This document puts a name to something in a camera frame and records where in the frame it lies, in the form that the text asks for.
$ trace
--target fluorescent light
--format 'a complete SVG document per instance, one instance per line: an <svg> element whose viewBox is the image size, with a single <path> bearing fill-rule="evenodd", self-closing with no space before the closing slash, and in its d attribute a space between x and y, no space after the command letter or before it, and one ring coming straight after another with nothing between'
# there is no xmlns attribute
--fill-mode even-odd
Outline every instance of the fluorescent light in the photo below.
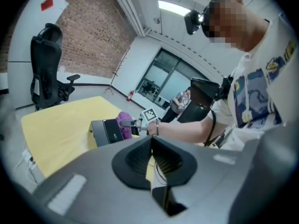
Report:
<svg viewBox="0 0 299 224"><path fill-rule="evenodd" d="M188 12L190 12L189 9L175 5L173 3L159 1L159 8L171 11L173 13L177 13L181 16L185 16Z"/></svg>

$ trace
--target white ceiling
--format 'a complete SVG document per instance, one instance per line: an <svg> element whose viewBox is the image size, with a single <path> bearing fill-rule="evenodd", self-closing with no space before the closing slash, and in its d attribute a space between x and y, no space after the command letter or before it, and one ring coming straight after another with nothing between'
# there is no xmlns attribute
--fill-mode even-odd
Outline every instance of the white ceiling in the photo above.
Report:
<svg viewBox="0 0 299 224"><path fill-rule="evenodd" d="M171 2L188 9L195 9L202 12L210 0L163 0ZM212 66L222 76L229 75L237 66L242 52L236 49L220 48L209 40L199 30L194 35L188 35L185 28L184 18L178 14L161 10L158 7L158 0L132 0L138 13L138 17L144 29L150 28L150 34L163 36L163 40L169 40L176 48L186 50L188 48L196 54L202 66ZM253 12L263 18L271 20L281 12L281 8L274 0L243 0L244 4ZM160 18L161 23L156 24L154 18Z"/></svg>

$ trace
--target gray shirt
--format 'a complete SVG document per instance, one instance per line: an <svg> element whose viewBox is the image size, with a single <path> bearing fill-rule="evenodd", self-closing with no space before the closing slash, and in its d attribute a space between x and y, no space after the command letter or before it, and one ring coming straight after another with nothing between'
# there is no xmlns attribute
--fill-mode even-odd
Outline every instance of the gray shirt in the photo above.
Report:
<svg viewBox="0 0 299 224"><path fill-rule="evenodd" d="M178 99L178 102L181 103L183 105L183 108L185 109L189 103L189 96L186 95L185 92L180 92L177 94L177 96L175 97ZM180 114L181 111L179 110L177 104L175 102L172 102L171 104L171 109L177 113L177 114Z"/></svg>

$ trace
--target red fire extinguisher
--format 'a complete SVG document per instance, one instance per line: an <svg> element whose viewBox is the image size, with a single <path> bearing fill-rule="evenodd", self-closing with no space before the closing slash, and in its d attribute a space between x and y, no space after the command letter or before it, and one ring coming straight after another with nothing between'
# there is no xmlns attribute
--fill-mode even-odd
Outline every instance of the red fire extinguisher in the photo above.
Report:
<svg viewBox="0 0 299 224"><path fill-rule="evenodd" d="M133 95L134 95L134 91L130 91L130 93L127 97L127 101L130 101Z"/></svg>

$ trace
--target black window frame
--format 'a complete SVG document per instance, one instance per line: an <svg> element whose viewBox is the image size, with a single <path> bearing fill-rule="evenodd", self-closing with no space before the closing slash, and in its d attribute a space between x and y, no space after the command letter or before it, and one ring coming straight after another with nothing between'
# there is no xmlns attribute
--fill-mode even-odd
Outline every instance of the black window frame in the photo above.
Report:
<svg viewBox="0 0 299 224"><path fill-rule="evenodd" d="M165 52L165 53L167 53L168 55L171 55L171 56L173 56L174 58L176 58L176 59L178 60L178 62L176 63L176 65L175 65L171 70L169 70L169 69L167 69L167 68L161 66L160 64L158 64L158 63L156 62L156 59L159 57L159 55L160 55L162 52ZM186 62L186 61L184 61L182 58L180 58L180 57L178 57L178 56L172 54L171 52L169 52L169 51L167 51L167 50L161 48L161 49L158 51L158 53L157 53L157 55L155 56L155 58L151 61L149 67L147 68L146 72L144 73L143 77L141 78L140 82L138 83L138 85L137 85L137 87L136 87L136 91L138 91L138 90L140 89L140 86L141 86L141 84L144 82L144 80L146 80L146 81L149 82L149 83L152 83L150 80L148 80L148 79L145 78L145 77L146 77L146 75L148 74L150 68L151 68L153 65L154 65L154 66L157 66L157 67L159 67L159 68L161 68L161 69L163 69L163 70L166 71L166 72L168 72L168 76L167 76L167 78L164 80L164 82L162 83L161 87L158 86L158 85L156 85L156 84L154 84L155 86L159 87L159 92L156 94L156 96L154 97L153 100L150 100L150 99L147 98L145 95L139 93L139 94L141 94L142 96L144 96L146 99L148 99L148 100L150 100L151 102L153 102L155 105L157 105L157 106L159 106L160 108L162 108L162 109L165 110L166 108L162 107L160 104L156 103L155 101L156 101L156 99L158 98L159 94L161 93L162 89L165 87L167 81L170 79L170 77L171 77L171 75L173 74L174 71L176 71L176 72L180 73L182 76L186 77L184 74L182 74L181 72L179 72L178 70L176 70L177 66L178 66L180 63L185 64L186 66L188 66L189 68L191 68L192 70L194 70L195 73L198 73L198 75L200 75L200 76L203 77L204 79L209 80L206 76L204 76L200 71L198 71L198 70L195 69L193 66L191 66L188 62Z"/></svg>

